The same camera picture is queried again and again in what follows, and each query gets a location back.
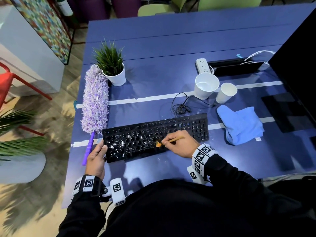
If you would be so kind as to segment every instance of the power outlet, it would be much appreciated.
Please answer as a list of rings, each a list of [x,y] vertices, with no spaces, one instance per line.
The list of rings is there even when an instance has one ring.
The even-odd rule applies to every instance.
[[[197,71],[199,72],[199,74],[203,72],[211,73],[211,70],[205,58],[197,59],[195,64],[197,65]]]

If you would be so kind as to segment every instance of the potted plant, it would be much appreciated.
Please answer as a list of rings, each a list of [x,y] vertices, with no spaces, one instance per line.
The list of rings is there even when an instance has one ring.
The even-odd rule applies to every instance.
[[[108,46],[106,42],[101,42],[100,50],[94,49],[95,61],[103,74],[114,86],[121,86],[126,82],[125,67],[122,58],[122,49],[117,50],[114,42]]]
[[[28,124],[34,111],[7,111],[0,115],[0,135]],[[0,142],[0,183],[27,183],[43,171],[46,158],[42,151],[48,140],[42,136]]]

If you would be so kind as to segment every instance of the blue cloth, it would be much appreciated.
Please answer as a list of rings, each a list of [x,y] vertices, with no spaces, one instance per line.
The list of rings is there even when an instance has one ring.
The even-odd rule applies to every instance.
[[[217,108],[217,113],[226,127],[226,139],[233,145],[240,145],[255,137],[263,136],[263,126],[254,107],[232,111],[225,105]]]

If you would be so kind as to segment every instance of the white cup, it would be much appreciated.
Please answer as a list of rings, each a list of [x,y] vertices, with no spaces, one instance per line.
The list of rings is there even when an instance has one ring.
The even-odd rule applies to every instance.
[[[201,73],[195,78],[194,96],[205,100],[219,87],[218,78],[208,72]]]
[[[235,87],[232,83],[226,82],[221,85],[221,89],[219,90],[215,100],[219,104],[224,104],[232,96],[236,95],[236,93],[237,87]]]

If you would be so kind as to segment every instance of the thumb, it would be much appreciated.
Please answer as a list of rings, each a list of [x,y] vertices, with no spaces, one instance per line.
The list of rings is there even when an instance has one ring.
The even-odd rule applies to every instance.
[[[169,150],[171,150],[172,152],[174,152],[176,146],[171,144],[169,141],[165,142],[165,147],[167,147]]]
[[[104,155],[106,154],[106,152],[107,152],[107,146],[104,145],[104,146],[101,148],[100,152],[98,153],[98,156],[99,156],[100,158],[103,158]]]

